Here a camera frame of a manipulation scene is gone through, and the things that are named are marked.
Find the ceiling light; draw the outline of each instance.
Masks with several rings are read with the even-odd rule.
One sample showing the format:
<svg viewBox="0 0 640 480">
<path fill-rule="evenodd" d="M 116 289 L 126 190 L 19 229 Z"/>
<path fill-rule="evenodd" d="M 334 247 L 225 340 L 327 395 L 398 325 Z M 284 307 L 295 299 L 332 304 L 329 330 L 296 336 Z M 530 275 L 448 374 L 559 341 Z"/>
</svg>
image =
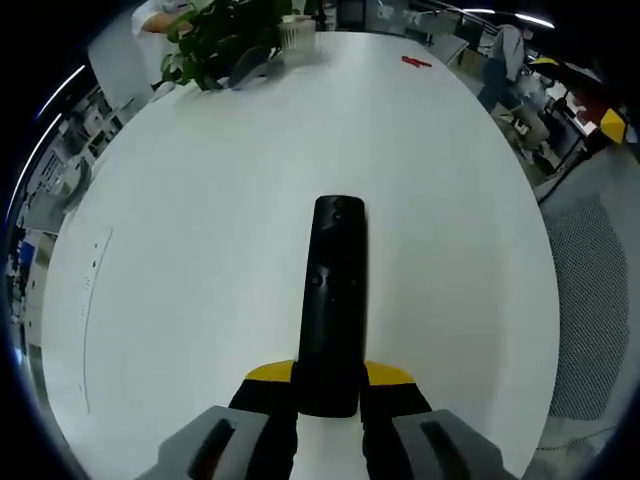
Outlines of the ceiling light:
<svg viewBox="0 0 640 480">
<path fill-rule="evenodd" d="M 49 128 L 47 128 L 47 130 L 44 132 L 44 134 L 42 135 L 40 140 L 38 140 L 38 143 L 36 144 L 36 147 L 31 152 L 31 155 L 29 155 L 29 159 L 27 160 L 27 163 L 25 163 L 24 168 L 22 169 L 22 173 L 20 174 L 20 177 L 18 178 L 18 183 L 16 184 L 16 188 L 13 191 L 13 195 L 11 195 L 11 201 L 9 202 L 9 209 L 7 210 L 7 216 L 6 216 L 7 220 L 9 219 L 9 213 L 11 212 L 11 207 L 13 206 L 13 201 L 15 200 L 16 194 L 18 193 L 18 190 L 20 189 L 20 184 L 22 183 L 22 179 L 24 178 L 25 174 L 27 173 L 27 170 L 29 169 L 29 165 L 31 165 L 31 161 L 35 157 L 36 152 L 40 148 L 40 145 L 42 144 L 42 142 L 44 142 L 44 139 L 47 138 L 47 135 L 49 135 L 49 132 L 51 131 L 51 129 L 56 125 L 56 123 L 58 123 L 58 121 L 61 118 L 62 118 L 62 114 L 59 113 L 58 116 L 55 118 L 55 120 L 53 122 L 51 122 L 51 125 L 49 125 Z"/>
<path fill-rule="evenodd" d="M 496 13 L 495 10 L 490 10 L 488 8 L 463 8 L 462 11 L 464 13 Z"/>
<path fill-rule="evenodd" d="M 64 82 L 62 82 L 62 83 L 60 84 L 60 86 L 58 87 L 58 89 L 57 89 L 55 92 L 53 92 L 53 95 L 51 95 L 51 96 L 49 97 L 49 100 L 47 100 L 47 102 L 44 104 L 44 107 L 42 107 L 42 108 L 40 109 L 40 111 L 39 111 L 39 112 L 38 112 L 38 114 L 36 115 L 36 120 L 40 117 L 40 115 L 42 115 L 42 112 L 44 112 L 44 109 L 45 109 L 45 108 L 47 108 L 47 107 L 49 106 L 49 104 L 53 101 L 53 99 L 54 99 L 54 98 L 56 98 L 56 95 L 58 95 L 58 94 L 60 93 L 60 91 L 62 91 L 62 89 L 63 89 L 64 87 L 66 87 L 66 86 L 67 86 L 67 84 L 68 84 L 71 80 L 73 80 L 74 78 L 76 78 L 76 76 L 78 76 L 78 74 L 79 74 L 82 70 L 84 70 L 84 68 L 85 68 L 85 67 L 86 67 L 86 65 L 82 65 L 80 68 L 78 68 L 78 70 L 76 70 L 75 72 L 73 72 L 73 73 L 69 76 L 69 78 L 67 78 Z"/>
<path fill-rule="evenodd" d="M 525 15 L 524 13 L 516 13 L 516 17 L 520 20 L 524 20 L 525 22 L 537 23 L 538 25 L 542 25 L 547 28 L 556 28 L 551 22 L 532 17 L 531 15 Z"/>
</svg>

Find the white table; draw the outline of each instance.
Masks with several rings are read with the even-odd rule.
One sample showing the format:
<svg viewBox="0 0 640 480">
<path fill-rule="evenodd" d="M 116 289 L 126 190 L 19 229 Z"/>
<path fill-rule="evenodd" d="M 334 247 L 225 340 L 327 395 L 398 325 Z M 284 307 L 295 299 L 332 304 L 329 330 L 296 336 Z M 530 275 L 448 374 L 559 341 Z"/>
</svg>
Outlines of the white table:
<svg viewBox="0 0 640 480">
<path fill-rule="evenodd" d="M 558 297 L 514 154 L 418 44 L 332 33 L 324 50 L 323 64 L 252 89 L 188 86 L 148 105 L 66 219 L 45 293 L 44 371 L 95 480 L 140 474 L 247 372 L 294 358 L 323 194 L 368 209 L 367 358 L 409 371 L 435 409 L 499 445 L 513 473 L 530 461 L 554 385 Z M 108 228 L 85 348 L 79 302 Z M 301 416 L 292 478 L 367 478 L 360 426 Z"/>
</svg>

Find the gray mesh chair back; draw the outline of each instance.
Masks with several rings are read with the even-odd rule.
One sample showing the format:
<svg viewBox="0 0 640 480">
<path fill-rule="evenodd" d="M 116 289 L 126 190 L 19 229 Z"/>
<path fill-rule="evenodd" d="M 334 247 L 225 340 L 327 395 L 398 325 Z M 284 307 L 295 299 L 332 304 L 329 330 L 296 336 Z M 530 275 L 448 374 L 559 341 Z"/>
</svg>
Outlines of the gray mesh chair back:
<svg viewBox="0 0 640 480">
<path fill-rule="evenodd" d="M 615 421 L 640 380 L 640 164 L 626 147 L 607 148 L 571 172 L 541 211 L 560 299 L 549 413 Z"/>
</svg>

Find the desk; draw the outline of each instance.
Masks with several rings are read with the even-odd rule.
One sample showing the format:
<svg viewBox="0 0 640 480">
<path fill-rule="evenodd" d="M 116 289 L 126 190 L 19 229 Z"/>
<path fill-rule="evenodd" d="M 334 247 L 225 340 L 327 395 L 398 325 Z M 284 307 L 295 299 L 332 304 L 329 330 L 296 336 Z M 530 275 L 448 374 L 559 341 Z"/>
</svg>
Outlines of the desk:
<svg viewBox="0 0 640 480">
<path fill-rule="evenodd" d="M 586 140 L 589 135 L 591 135 L 595 130 L 598 129 L 598 126 L 591 121 L 587 122 L 586 124 L 582 124 L 578 120 L 577 113 L 579 111 L 579 108 L 574 105 L 573 95 L 569 95 L 570 93 L 571 92 L 565 90 L 564 94 L 560 95 L 559 93 L 554 94 L 554 91 L 552 89 L 547 91 L 547 95 L 555 101 L 558 101 L 561 98 L 566 99 L 567 110 L 569 110 L 573 115 L 571 115 L 568 111 L 559 108 L 552 108 L 551 112 L 559 112 L 564 121 L 569 125 L 569 127 L 571 127 L 571 129 L 578 134 L 578 137 L 571 145 L 571 147 L 569 147 L 567 153 L 562 156 L 560 164 L 556 167 L 556 171 L 558 171 L 565 164 L 565 162 L 569 159 L 580 142 Z"/>
<path fill-rule="evenodd" d="M 253 88 L 190 85 L 147 105 L 65 219 L 45 292 L 44 373 L 95 480 L 140 474 L 250 370 L 296 356 L 323 194 L 367 206 L 367 358 L 410 372 L 435 409 L 499 445 L 514 474 L 531 460 L 559 309 L 524 173 L 476 98 L 420 45 L 361 33 L 322 44 L 325 62 Z M 106 229 L 84 324 L 84 277 Z M 291 478 L 368 478 L 358 417 L 301 416 L 298 436 Z"/>
</svg>

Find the person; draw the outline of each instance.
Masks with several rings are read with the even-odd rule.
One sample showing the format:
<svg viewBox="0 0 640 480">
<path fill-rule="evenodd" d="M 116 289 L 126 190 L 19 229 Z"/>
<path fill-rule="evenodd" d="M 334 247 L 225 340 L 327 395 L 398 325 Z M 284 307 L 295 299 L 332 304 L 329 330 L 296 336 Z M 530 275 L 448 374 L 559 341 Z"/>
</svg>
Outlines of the person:
<svg viewBox="0 0 640 480">
<path fill-rule="evenodd" d="M 523 75 L 516 86 L 522 105 L 513 115 L 529 126 L 529 131 L 522 139 L 523 153 L 529 160 L 532 158 L 531 152 L 538 150 L 542 142 L 549 138 L 549 129 L 540 115 L 544 115 L 547 104 L 545 91 L 552 84 L 542 77 Z"/>
<path fill-rule="evenodd" d="M 531 38 L 533 32 L 527 28 L 499 27 L 491 57 L 482 71 L 484 87 L 478 94 L 478 100 L 487 112 L 491 113 L 500 97 L 515 84 L 524 63 L 524 41 Z"/>
<path fill-rule="evenodd" d="M 162 60 L 173 50 L 173 45 L 167 40 L 169 26 L 188 9 L 187 0 L 146 0 L 131 16 L 133 36 L 140 47 L 147 80 L 154 91 L 163 83 Z"/>
</svg>

